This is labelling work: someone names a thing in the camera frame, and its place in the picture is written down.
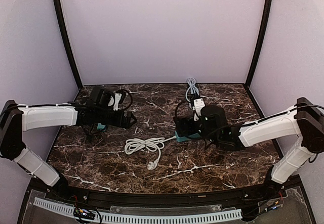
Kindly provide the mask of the teal small charger plug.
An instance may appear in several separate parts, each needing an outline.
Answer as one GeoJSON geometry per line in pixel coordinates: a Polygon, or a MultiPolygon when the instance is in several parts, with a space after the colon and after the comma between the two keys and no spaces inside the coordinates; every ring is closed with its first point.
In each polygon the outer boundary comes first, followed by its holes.
{"type": "Polygon", "coordinates": [[[106,125],[103,125],[103,124],[100,124],[100,123],[98,123],[98,125],[97,125],[97,130],[98,131],[106,131],[106,128],[107,128],[106,125]]]}

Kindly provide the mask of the teal power strip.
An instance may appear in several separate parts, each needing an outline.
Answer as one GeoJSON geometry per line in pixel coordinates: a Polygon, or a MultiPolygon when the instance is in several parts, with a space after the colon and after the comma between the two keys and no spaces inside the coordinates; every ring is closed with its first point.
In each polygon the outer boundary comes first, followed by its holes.
{"type": "Polygon", "coordinates": [[[176,137],[176,141],[178,143],[183,143],[183,142],[186,142],[186,141],[198,141],[198,140],[201,140],[201,136],[198,133],[194,133],[194,134],[191,134],[189,136],[185,136],[185,135],[182,135],[182,134],[178,133],[178,131],[175,131],[175,137],[176,137]]]}

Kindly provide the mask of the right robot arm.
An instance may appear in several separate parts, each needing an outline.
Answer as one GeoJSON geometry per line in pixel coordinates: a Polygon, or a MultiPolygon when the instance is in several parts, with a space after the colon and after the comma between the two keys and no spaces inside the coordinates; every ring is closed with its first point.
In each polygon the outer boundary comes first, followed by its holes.
{"type": "Polygon", "coordinates": [[[272,166],[265,184],[282,186],[310,158],[323,152],[323,113],[321,106],[306,98],[271,116],[240,124],[229,124],[223,108],[205,105],[202,98],[191,101],[193,116],[174,115],[178,141],[204,140],[223,151],[242,151],[258,143],[296,135],[297,140],[282,159],[272,166]]]}

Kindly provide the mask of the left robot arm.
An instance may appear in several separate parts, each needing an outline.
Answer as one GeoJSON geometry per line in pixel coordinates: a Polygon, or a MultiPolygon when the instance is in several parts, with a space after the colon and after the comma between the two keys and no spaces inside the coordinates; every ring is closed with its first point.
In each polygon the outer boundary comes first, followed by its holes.
{"type": "Polygon", "coordinates": [[[25,131],[52,126],[111,125],[128,129],[137,119],[128,108],[120,109],[125,89],[115,92],[100,86],[80,102],[22,105],[8,100],[1,112],[1,157],[11,160],[49,187],[63,187],[66,178],[35,154],[22,140],[25,131]]]}

